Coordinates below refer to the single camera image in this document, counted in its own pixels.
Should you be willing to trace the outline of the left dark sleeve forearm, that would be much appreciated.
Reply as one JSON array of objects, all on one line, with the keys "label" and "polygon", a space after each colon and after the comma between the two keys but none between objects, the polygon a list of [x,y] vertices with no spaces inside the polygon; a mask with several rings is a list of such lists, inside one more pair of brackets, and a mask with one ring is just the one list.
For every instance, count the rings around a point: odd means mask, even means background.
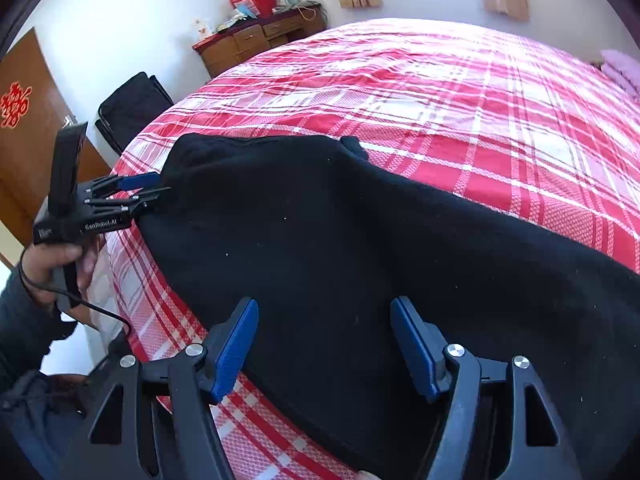
[{"label": "left dark sleeve forearm", "polygon": [[73,387],[40,372],[75,325],[36,304],[14,271],[1,294],[1,477],[57,479],[84,416]]}]

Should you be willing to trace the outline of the person left hand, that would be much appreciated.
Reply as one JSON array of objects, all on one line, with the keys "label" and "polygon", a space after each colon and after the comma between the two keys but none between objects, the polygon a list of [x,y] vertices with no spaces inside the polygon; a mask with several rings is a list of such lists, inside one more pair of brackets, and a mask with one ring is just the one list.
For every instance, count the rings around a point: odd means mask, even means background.
[{"label": "person left hand", "polygon": [[36,287],[32,283],[52,287],[54,285],[53,273],[62,269],[66,264],[73,263],[77,272],[77,288],[82,298],[87,298],[87,290],[92,282],[93,272],[96,268],[100,252],[104,246],[103,235],[87,238],[79,245],[33,245],[30,244],[21,256],[21,268],[23,284],[29,291],[32,299],[52,310],[55,307],[56,295],[54,292]]}]

